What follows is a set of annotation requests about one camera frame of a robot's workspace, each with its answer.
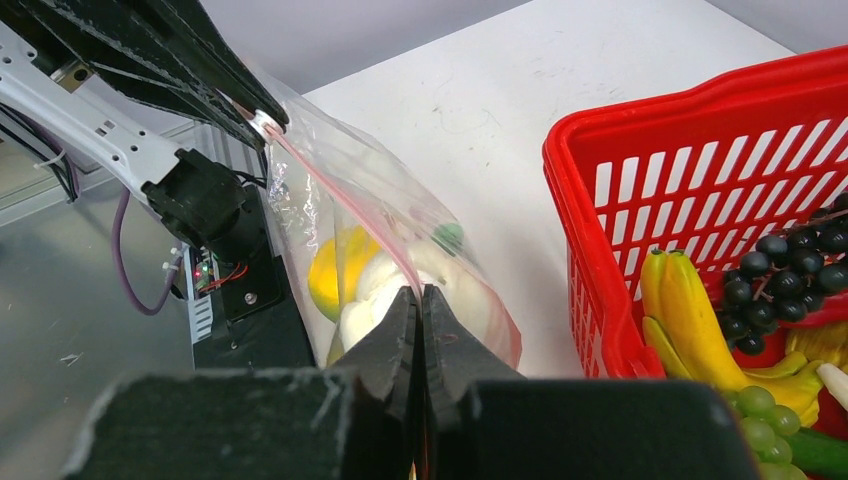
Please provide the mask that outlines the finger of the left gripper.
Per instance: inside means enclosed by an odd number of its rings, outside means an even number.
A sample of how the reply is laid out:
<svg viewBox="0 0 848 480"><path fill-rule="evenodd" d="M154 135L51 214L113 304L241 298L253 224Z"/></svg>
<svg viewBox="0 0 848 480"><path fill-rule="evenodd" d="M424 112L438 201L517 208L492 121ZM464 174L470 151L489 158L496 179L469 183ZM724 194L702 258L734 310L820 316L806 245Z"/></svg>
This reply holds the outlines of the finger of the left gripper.
<svg viewBox="0 0 848 480"><path fill-rule="evenodd" d="M198 1L22 1L19 33L80 60L149 107L212 125L260 148L261 111L281 129L282 105L226 43Z"/></svg>

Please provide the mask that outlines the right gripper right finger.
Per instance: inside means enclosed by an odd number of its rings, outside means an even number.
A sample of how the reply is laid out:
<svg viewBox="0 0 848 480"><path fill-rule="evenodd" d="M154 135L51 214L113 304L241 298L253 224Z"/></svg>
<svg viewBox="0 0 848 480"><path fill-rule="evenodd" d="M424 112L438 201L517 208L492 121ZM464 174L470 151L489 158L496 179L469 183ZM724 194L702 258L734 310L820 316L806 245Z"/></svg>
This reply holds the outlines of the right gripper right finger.
<svg viewBox="0 0 848 480"><path fill-rule="evenodd" d="M427 286L425 479L755 479L726 402L669 380L528 379Z"/></svg>

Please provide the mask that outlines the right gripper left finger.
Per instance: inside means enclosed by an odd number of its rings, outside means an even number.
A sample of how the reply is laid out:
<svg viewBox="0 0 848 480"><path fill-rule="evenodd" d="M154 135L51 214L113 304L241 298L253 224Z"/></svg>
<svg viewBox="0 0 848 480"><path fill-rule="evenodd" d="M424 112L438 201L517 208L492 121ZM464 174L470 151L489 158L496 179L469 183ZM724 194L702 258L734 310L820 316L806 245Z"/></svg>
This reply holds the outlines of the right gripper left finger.
<svg viewBox="0 0 848 480"><path fill-rule="evenodd" d="M138 375L92 405L63 479L404 479L417 446L417 302L326 369Z"/></svg>

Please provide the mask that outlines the clear zip top bag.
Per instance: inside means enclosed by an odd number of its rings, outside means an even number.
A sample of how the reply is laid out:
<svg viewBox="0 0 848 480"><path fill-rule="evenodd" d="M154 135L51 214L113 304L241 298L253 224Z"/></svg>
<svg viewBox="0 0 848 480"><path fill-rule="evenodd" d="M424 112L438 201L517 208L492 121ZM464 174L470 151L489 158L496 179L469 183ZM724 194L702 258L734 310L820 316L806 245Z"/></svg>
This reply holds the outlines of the clear zip top bag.
<svg viewBox="0 0 848 480"><path fill-rule="evenodd" d="M289 116L281 129L256 111L253 127L264 131L267 209L320 365L337 362L379 326L401 289L420 293L431 285L463 327L516 367L520 331L486 281L466 235L456 256L431 239L435 227L460 224L449 209L373 136L325 113L267 73L258 71L257 78ZM325 241L355 226L362 226L381 251L362 272L354 300L332 322L310 298L308 271Z"/></svg>

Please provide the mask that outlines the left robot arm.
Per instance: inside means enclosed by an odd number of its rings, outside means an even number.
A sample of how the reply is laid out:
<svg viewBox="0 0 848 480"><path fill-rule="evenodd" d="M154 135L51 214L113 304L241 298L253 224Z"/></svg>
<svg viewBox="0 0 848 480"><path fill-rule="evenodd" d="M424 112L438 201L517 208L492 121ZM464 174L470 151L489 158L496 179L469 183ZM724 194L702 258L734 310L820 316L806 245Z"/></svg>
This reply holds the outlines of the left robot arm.
<svg viewBox="0 0 848 480"><path fill-rule="evenodd" d="M97 161L179 240L234 264L264 239L237 176L127 116L86 100L58 75L81 67L125 97L216 127L262 151L281 103L239 59L198 1L5 1L1 100Z"/></svg>

